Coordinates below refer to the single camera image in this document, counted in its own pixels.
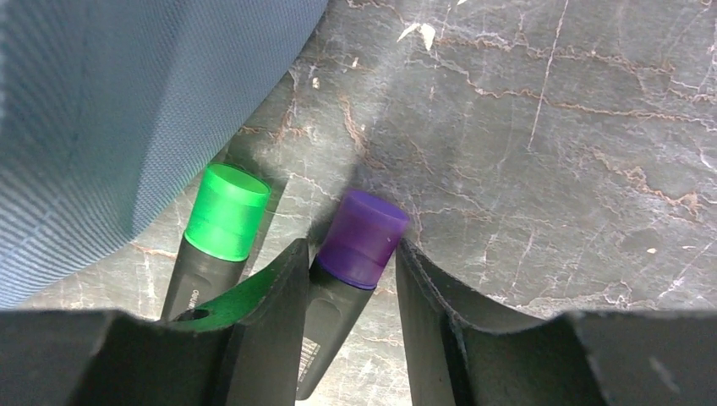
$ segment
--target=gray marble surface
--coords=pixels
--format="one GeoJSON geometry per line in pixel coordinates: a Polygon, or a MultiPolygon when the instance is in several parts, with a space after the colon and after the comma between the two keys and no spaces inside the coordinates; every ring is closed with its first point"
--hole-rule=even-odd
{"type": "MultiPolygon", "coordinates": [[[[319,241],[351,185],[530,314],[713,309],[715,104],[710,0],[336,0],[225,157],[275,188],[253,269],[319,241]]],[[[25,306],[157,318],[196,187],[25,306]]],[[[392,265],[304,404],[410,404],[392,265]]]]}

